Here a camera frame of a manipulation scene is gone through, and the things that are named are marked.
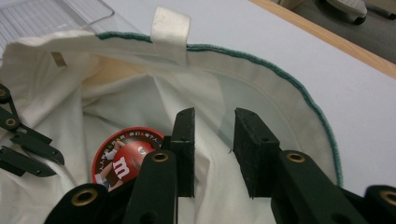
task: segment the white fabric bag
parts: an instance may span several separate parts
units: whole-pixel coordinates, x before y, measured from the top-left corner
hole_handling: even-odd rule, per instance
[[[233,153],[234,110],[257,113],[282,149],[310,155],[342,184],[337,146],[304,85],[263,59],[186,45],[189,18],[159,8],[151,37],[84,31],[11,43],[0,68],[21,120],[53,141],[65,166],[57,175],[0,170],[1,223],[42,223],[64,194],[92,182],[92,161],[113,133],[144,126],[165,135],[176,113],[194,107],[195,198],[179,199],[178,222],[275,223],[269,199],[251,200]],[[53,52],[60,52],[56,63]],[[0,131],[1,145],[15,147]]]

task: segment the green stitched trim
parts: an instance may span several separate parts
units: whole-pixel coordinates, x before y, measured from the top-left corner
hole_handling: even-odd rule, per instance
[[[152,43],[148,35],[141,35],[136,33],[122,33],[122,32],[104,32],[96,35],[101,40],[109,38],[133,39]]]
[[[148,43],[152,43],[149,39],[149,36],[139,35],[139,34],[134,34],[134,33],[106,32],[103,34],[99,34],[97,36],[102,40],[109,39],[112,37],[118,37],[118,38],[123,38],[123,39],[134,39],[134,40],[141,40],[141,41],[146,41]],[[308,93],[308,91],[306,90],[306,88],[300,81],[298,81],[297,79],[295,79],[290,74],[283,71],[281,68],[277,67],[273,63],[269,63],[261,58],[253,56],[251,54],[247,54],[242,51],[225,49],[225,48],[212,46],[212,45],[187,45],[187,51],[193,51],[193,52],[213,51],[213,52],[225,54],[225,55],[228,55],[231,57],[245,59],[252,63],[262,65],[264,67],[271,69],[279,77],[282,77],[282,78],[286,79],[289,83],[291,83],[291,85],[293,85],[297,90],[299,90],[301,92],[306,103],[318,115],[320,122],[324,126],[326,134],[328,135],[328,138],[329,138],[331,148],[332,148],[332,158],[334,160],[334,168],[335,168],[335,174],[337,177],[337,185],[339,187],[343,187],[343,172],[342,172],[342,167],[341,167],[340,155],[338,152],[338,146],[335,141],[334,134],[332,132],[332,127],[330,126],[329,122],[327,121],[323,111],[314,102],[311,95]]]

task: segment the gray floor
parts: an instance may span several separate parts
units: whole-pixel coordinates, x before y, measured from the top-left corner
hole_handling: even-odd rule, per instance
[[[366,21],[355,25],[356,19],[332,7],[327,2],[305,0],[292,11],[341,37],[368,49],[372,53],[396,63],[396,21],[389,13],[367,5]]]

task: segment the wooden edge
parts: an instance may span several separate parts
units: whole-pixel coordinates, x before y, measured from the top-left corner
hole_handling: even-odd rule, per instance
[[[374,69],[396,78],[396,64],[391,63],[372,52],[363,49],[343,37],[336,35],[311,21],[271,2],[270,0],[250,0],[253,4],[270,11],[285,21],[288,21],[297,27],[305,30],[311,35],[329,43],[330,45],[340,49],[341,51],[349,54],[350,56],[372,66]]]

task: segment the fabric loop tab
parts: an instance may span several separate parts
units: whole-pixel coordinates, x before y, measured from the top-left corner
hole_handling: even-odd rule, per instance
[[[157,7],[151,26],[151,41],[160,56],[186,64],[187,36],[190,17]]]

